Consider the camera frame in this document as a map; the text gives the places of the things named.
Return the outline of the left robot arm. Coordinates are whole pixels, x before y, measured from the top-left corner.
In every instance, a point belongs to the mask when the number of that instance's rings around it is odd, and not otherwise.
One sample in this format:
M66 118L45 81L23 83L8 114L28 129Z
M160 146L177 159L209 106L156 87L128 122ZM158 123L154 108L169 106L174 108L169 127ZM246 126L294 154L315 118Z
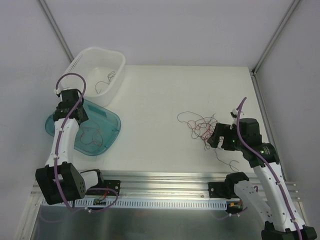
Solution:
M84 107L84 98L78 89L62 90L59 102L52 115L54 138L45 166L38 168L35 179L48 205L68 204L84 198L90 190L99 195L105 182L99 169L79 172L73 164L76 135L82 123L89 119Z

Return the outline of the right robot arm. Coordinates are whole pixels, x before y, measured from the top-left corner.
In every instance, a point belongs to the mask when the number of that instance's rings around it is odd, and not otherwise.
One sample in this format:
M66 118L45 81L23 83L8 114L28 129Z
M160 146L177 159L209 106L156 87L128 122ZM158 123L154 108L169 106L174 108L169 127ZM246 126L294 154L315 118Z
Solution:
M279 156L270 143L264 143L260 126L254 118L242 118L239 123L217 123L207 140L216 149L240 151L249 162L263 188L265 199L254 189L244 172L233 172L223 182L209 182L211 198L239 198L246 209L259 220L263 240L315 240L314 227L307 226L299 215L282 175Z

